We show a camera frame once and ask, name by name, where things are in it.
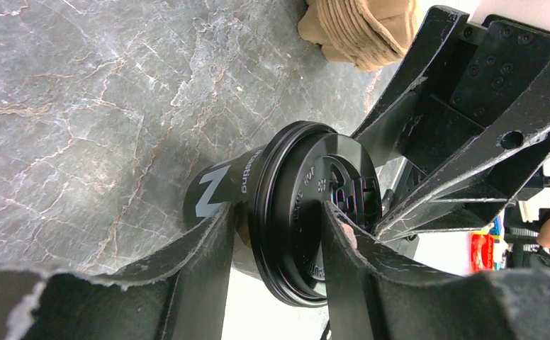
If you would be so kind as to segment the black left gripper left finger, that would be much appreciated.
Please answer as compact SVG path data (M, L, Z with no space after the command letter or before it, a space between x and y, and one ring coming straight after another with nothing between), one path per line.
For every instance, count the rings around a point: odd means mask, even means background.
M112 274L0 264L0 339L219 339L234 213L220 204L174 242Z

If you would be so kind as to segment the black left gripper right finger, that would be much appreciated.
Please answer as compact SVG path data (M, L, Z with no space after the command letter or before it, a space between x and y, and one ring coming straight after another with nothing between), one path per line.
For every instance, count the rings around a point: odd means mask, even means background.
M409 259L322 204L333 339L550 339L550 268L455 276Z

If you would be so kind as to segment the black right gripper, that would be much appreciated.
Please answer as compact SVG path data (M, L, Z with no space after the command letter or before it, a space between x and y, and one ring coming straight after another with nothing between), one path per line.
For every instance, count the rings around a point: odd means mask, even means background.
M479 230L550 157L550 31L433 6L352 138L383 166L395 148L426 179L375 227Z

